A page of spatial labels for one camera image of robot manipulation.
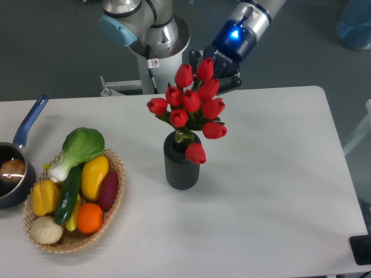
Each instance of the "blue pot handle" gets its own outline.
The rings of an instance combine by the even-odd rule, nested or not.
[[[47,96],[40,96],[36,103],[31,108],[27,116],[24,118],[23,122],[19,126],[16,135],[14,136],[13,143],[19,148],[22,148],[26,145],[27,135],[30,131],[31,126],[35,122],[36,118],[39,116],[44,106],[48,102]]]

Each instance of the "cucumber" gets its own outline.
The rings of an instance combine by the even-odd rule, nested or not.
[[[81,185],[81,167],[71,168],[64,182],[59,197],[54,220],[58,225],[64,225],[70,219]]]

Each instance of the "woven basket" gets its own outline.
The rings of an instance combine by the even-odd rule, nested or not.
[[[76,250],[79,250],[81,248],[84,248],[88,246],[89,244],[93,243],[106,229],[110,221],[112,220],[112,217],[114,216],[116,209],[120,205],[121,198],[125,189],[125,169],[122,164],[122,161],[120,158],[110,149],[105,149],[103,152],[103,155],[107,158],[108,163],[110,165],[110,171],[116,171],[118,173],[119,177],[119,184],[118,184],[118,191],[117,196],[115,199],[114,204],[112,205],[111,209],[104,213],[103,215],[103,223],[100,229],[93,233],[93,234],[84,234],[80,232],[78,229],[74,230],[73,232],[68,231],[64,227],[63,236],[62,238],[54,244],[40,244],[38,243],[31,235],[31,226],[32,223],[38,218],[34,214],[34,209],[32,206],[32,191],[33,188],[31,188],[31,193],[27,197],[27,200],[25,201],[25,205],[23,207],[23,229],[26,232],[26,235],[30,238],[30,241],[35,243],[38,247],[41,249],[44,249],[49,252],[53,253],[68,253],[73,252]],[[54,164],[60,157],[56,156],[54,161],[51,161],[50,164]],[[44,170],[41,176],[38,178],[39,181],[48,180],[48,171]],[[81,203],[85,203],[86,200],[81,196]]]

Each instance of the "orange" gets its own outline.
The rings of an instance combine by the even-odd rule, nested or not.
[[[83,233],[94,233],[103,222],[102,209],[93,203],[83,204],[77,214],[77,228]]]

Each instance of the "blue led light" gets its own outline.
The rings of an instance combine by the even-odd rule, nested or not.
[[[239,37],[238,30],[234,30],[231,33],[231,38],[238,39],[238,37]]]

